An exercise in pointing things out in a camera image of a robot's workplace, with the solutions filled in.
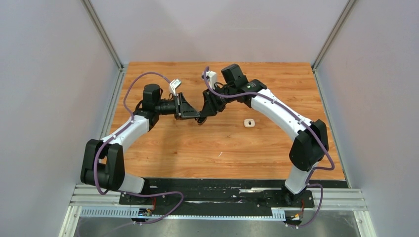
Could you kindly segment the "black earbud charging case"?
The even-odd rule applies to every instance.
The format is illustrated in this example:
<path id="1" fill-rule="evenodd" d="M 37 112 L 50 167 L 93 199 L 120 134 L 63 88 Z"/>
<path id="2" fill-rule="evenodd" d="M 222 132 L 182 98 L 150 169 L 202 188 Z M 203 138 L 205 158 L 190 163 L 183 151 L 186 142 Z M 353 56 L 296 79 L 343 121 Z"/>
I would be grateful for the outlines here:
<path id="1" fill-rule="evenodd" d="M 196 118 L 196 122 L 198 125 L 203 125 L 206 122 L 206 120 L 207 120 L 207 117 Z"/>

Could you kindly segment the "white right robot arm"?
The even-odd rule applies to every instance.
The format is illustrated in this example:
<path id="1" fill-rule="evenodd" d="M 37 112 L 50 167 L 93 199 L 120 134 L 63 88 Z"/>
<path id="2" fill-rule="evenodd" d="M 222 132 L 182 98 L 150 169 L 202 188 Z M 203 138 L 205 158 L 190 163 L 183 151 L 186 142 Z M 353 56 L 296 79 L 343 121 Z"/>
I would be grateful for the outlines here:
<path id="1" fill-rule="evenodd" d="M 291 172 L 282 187 L 282 199 L 295 206 L 302 199 L 308 179 L 329 150 L 327 127 L 318 119 L 312 121 L 279 100 L 258 79 L 248 80 L 238 64 L 222 69 L 225 83 L 215 80 L 216 73 L 206 67 L 202 73 L 207 89 L 203 91 L 204 105 L 196 119 L 202 125 L 208 117 L 222 112 L 228 103 L 239 102 L 263 114 L 279 126 L 291 139 L 289 158 Z"/>

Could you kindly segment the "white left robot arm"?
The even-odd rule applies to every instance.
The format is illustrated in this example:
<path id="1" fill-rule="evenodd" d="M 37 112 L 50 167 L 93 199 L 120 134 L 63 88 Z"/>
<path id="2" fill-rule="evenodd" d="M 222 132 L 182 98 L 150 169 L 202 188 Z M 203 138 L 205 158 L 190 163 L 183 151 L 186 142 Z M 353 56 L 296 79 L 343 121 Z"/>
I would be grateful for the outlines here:
<path id="1" fill-rule="evenodd" d="M 173 115 L 176 120 L 200 116 L 200 112 L 186 101 L 182 93 L 172 99 L 163 99 L 162 92 L 157 84 L 145 85 L 143 99 L 127 122 L 112 134 L 87 142 L 81 169 L 82 183 L 98 185 L 101 191 L 132 193 L 139 204 L 151 199 L 148 181 L 125 171 L 124 153 L 156 125 L 160 116 Z"/>

